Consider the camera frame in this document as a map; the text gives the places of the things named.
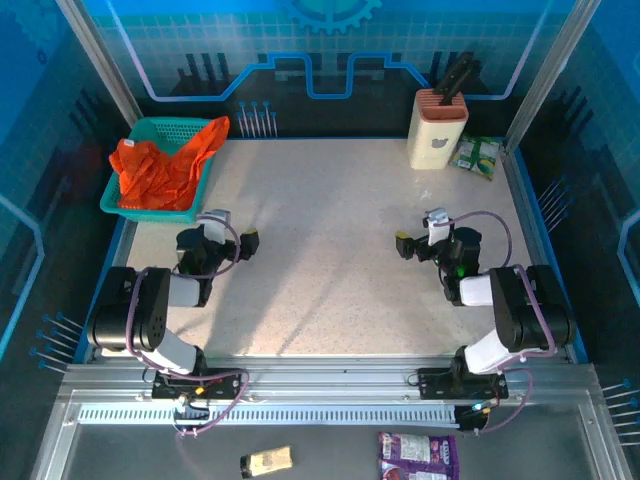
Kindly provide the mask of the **green snack packet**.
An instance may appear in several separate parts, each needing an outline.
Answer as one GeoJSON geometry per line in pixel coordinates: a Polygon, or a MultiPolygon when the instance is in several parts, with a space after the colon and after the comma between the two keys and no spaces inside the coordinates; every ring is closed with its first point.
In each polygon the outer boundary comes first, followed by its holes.
{"type": "Polygon", "coordinates": [[[449,164],[492,181],[501,143],[492,137],[462,134],[449,164]]]}

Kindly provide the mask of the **cream knife block pink top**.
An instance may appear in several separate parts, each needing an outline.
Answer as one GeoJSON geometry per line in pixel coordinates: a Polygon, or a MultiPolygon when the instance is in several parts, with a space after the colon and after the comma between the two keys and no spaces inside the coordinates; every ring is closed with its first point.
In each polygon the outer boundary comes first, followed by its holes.
{"type": "Polygon", "coordinates": [[[461,93],[448,104],[433,89],[416,92],[407,136],[407,155],[414,170],[440,170],[451,159],[469,111],[461,93]]]}

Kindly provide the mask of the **purple snack packet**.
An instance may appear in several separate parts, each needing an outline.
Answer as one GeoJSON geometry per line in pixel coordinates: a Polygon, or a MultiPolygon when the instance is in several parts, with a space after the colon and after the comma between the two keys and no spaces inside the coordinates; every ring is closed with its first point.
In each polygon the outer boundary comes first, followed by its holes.
{"type": "Polygon", "coordinates": [[[380,480],[460,480],[456,438],[380,432],[380,480]]]}

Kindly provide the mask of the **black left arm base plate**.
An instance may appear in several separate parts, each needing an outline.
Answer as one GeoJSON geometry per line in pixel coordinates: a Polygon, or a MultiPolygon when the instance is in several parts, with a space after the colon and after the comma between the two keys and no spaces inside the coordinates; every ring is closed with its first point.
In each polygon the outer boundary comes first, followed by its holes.
{"type": "Polygon", "coordinates": [[[156,373],[152,383],[154,400],[233,400],[243,385],[242,374],[232,369],[207,369],[204,376],[186,379],[167,373],[156,373]]]}

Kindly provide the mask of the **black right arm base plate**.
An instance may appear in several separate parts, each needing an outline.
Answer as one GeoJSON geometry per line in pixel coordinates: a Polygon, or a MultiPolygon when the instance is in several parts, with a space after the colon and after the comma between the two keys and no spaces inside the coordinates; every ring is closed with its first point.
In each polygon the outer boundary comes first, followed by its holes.
{"type": "Polygon", "coordinates": [[[417,374],[422,400],[479,401],[509,397],[504,375],[475,375],[446,368],[422,368],[417,374]]]}

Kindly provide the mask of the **aluminium rail frame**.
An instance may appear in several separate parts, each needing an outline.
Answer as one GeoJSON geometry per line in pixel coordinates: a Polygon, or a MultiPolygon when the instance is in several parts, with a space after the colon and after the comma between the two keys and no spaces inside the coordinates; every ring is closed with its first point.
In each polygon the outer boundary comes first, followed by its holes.
{"type": "MultiPolygon", "coordinates": [[[[240,404],[452,405],[422,400],[413,380],[437,357],[239,357],[250,382],[240,404]]],[[[290,469],[258,480],[378,480],[378,434],[448,434],[407,426],[217,425],[195,439],[169,425],[87,425],[94,404],[160,404],[149,370],[128,360],[73,365],[58,397],[29,480],[241,480],[240,458],[290,446],[290,469]]],[[[640,429],[614,416],[590,365],[533,363],[507,378],[509,397],[491,429],[459,434],[461,480],[640,480],[640,429]]]]}

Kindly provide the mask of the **aluminium frame post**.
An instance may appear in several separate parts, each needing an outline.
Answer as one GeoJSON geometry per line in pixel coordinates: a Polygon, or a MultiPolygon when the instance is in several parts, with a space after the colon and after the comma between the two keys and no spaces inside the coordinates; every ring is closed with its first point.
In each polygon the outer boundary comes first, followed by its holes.
{"type": "Polygon", "coordinates": [[[125,122],[133,127],[141,109],[82,0],[55,0],[125,122]]]}
{"type": "Polygon", "coordinates": [[[507,131],[507,154],[513,154],[524,138],[600,3],[601,0],[575,0],[507,131]]]}

